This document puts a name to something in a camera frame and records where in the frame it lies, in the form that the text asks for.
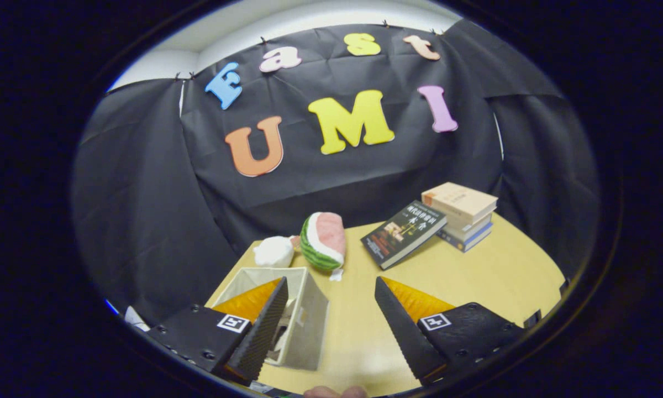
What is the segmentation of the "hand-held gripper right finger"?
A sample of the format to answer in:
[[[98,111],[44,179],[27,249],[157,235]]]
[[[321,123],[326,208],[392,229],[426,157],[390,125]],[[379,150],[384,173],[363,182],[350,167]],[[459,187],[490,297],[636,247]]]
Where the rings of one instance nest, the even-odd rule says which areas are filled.
[[[525,334],[477,302],[453,306],[383,276],[375,280],[375,301],[423,386],[465,377]]]

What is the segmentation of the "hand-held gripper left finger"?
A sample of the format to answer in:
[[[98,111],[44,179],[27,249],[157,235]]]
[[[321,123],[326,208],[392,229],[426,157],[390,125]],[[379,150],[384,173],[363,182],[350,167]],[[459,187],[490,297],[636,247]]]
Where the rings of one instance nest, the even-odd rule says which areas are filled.
[[[288,280],[279,277],[213,308],[190,305],[147,335],[201,370],[249,386],[259,376],[287,302]]]

